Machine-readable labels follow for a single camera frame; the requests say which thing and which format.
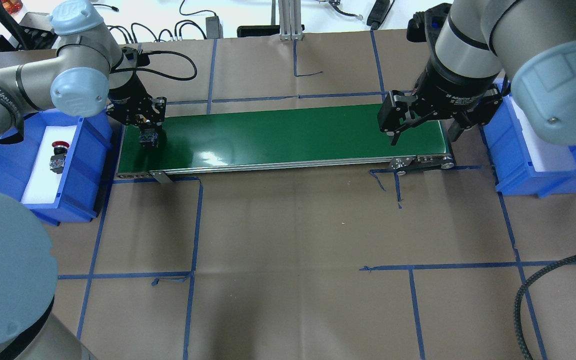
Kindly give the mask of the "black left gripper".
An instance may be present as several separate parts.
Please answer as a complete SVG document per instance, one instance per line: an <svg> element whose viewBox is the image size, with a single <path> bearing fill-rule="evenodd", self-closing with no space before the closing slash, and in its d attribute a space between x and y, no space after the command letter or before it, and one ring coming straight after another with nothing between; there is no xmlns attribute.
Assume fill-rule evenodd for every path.
<svg viewBox="0 0 576 360"><path fill-rule="evenodd" d="M131 75L128 82L110 89L109 100L106 114L122 125L138 127L140 146L151 146L151 128L157 135L155 147L160 148L165 144L165 96L151 96L141 79L137 75Z"/></svg>

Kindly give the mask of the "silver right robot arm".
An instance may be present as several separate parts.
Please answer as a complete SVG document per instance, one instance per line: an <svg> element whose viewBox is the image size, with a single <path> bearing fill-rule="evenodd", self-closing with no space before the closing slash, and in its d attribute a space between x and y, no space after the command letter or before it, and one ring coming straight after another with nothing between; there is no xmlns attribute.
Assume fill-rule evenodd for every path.
<svg viewBox="0 0 576 360"><path fill-rule="evenodd" d="M406 38L429 59L413 91L390 91L378 111L391 145L448 119L455 141L510 92L540 139L576 146L576 0L455 0L415 13Z"/></svg>

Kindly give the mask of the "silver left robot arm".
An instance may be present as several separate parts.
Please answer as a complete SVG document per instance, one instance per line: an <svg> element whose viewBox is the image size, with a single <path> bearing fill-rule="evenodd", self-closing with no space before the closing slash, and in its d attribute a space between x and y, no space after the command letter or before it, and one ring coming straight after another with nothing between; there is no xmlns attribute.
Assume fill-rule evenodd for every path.
<svg viewBox="0 0 576 360"><path fill-rule="evenodd" d="M67 0L50 14L61 38L53 59L0 68L0 141L37 112L93 117L108 101L110 116L145 129L156 145L167 99L150 96L136 59L116 43L103 17L87 0ZM57 260L39 219L0 193L0 359L93 360L95 356L53 314Z"/></svg>

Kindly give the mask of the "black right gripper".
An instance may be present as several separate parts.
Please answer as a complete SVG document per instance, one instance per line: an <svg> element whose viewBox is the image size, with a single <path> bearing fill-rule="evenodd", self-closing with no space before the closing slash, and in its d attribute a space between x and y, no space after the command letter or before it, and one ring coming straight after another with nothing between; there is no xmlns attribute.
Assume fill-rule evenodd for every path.
<svg viewBox="0 0 576 360"><path fill-rule="evenodd" d="M472 79L428 64L411 91L389 91L377 112L380 132L396 146L402 134L430 121L453 119L446 132L455 143L466 130L485 126L503 102L493 77Z"/></svg>

